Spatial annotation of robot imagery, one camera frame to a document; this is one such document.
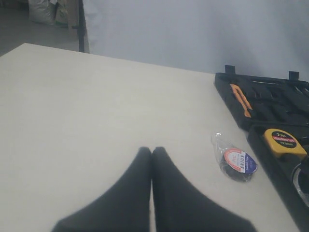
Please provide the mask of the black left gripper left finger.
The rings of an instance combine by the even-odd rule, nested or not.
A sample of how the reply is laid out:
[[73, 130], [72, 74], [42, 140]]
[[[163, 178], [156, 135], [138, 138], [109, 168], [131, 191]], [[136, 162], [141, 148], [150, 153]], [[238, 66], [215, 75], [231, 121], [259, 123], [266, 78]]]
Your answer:
[[103, 195], [61, 219], [55, 232], [148, 232], [151, 151], [139, 148], [131, 165]]

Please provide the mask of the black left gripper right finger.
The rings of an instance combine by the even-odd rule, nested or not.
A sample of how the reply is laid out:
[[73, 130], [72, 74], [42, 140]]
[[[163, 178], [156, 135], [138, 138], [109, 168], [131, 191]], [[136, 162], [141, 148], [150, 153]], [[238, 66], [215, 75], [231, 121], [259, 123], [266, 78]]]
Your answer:
[[152, 153], [158, 232], [254, 232], [256, 228], [202, 194], [175, 166], [164, 147]]

